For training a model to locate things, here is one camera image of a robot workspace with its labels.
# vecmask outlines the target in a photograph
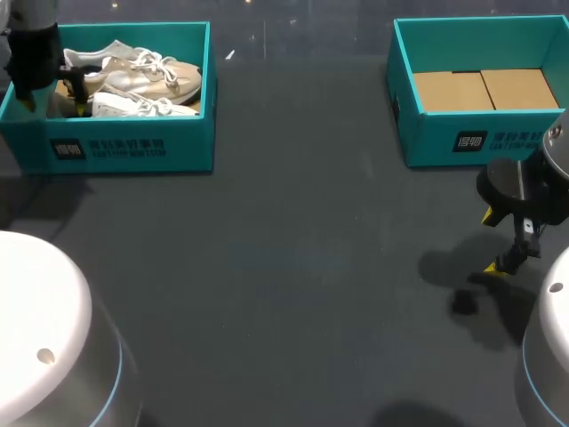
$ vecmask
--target small black object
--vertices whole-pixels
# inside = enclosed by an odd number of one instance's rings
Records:
[[[454,314],[471,316],[478,313],[478,305],[474,295],[470,291],[456,291],[451,304]]]

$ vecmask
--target beige shoe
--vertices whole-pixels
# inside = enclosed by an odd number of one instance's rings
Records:
[[[96,93],[103,85],[111,85],[151,100],[166,98],[173,104],[184,104],[195,101],[202,86],[202,77],[195,65],[117,41],[98,52],[65,49],[64,56],[70,67],[100,68],[100,71],[85,74],[89,94]]]

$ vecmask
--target cardboard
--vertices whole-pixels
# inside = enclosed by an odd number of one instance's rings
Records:
[[[558,109],[540,69],[481,71],[496,109]]]
[[[494,109],[478,72],[413,74],[425,111],[476,111]]]

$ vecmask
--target cardboard box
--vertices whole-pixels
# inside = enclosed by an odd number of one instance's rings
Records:
[[[28,112],[9,88],[0,131],[24,173],[209,172],[213,166],[217,74],[208,22],[61,25],[65,47],[98,51],[114,40],[144,46],[202,69],[195,117],[46,119],[56,85],[35,93]]]
[[[569,104],[569,22],[396,20],[387,84],[409,166],[525,158]]]

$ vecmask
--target logo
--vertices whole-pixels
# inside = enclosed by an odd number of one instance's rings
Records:
[[[480,151],[484,145],[487,131],[463,131],[456,135],[453,152],[470,153]]]
[[[85,153],[77,138],[56,138],[50,140],[53,153],[59,160],[84,160]]]

